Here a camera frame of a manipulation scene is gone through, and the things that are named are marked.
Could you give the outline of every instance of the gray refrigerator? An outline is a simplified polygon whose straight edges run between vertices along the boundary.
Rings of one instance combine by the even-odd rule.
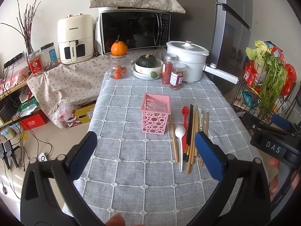
[[[177,0],[185,14],[172,13],[171,40],[190,40],[209,50],[207,63],[243,76],[245,50],[249,45],[253,17],[253,0]],[[208,74],[222,93],[234,85]]]

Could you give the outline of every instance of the green round knob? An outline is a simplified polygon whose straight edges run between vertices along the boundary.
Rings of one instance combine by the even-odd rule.
[[[154,71],[151,71],[151,73],[150,73],[150,77],[151,77],[152,79],[156,79],[156,78],[157,78],[157,76],[158,76],[158,74],[157,74],[156,72],[154,72]]]

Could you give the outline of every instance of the dark green squash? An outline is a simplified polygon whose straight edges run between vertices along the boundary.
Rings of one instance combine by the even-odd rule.
[[[142,55],[136,60],[136,64],[145,68],[155,68],[157,66],[156,58],[151,54]]]

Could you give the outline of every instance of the white spoon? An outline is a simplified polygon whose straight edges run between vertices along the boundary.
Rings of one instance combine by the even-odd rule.
[[[185,127],[183,127],[182,125],[177,126],[177,128],[175,129],[175,135],[177,136],[177,138],[180,141],[180,145],[179,145],[179,165],[180,165],[180,172],[182,172],[183,170],[183,144],[182,144],[182,137],[185,135],[186,130]]]

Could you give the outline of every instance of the microwave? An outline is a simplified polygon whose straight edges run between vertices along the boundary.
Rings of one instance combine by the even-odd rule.
[[[95,43],[100,54],[110,53],[119,37],[128,49],[166,46],[170,14],[148,9],[111,9],[99,14]]]

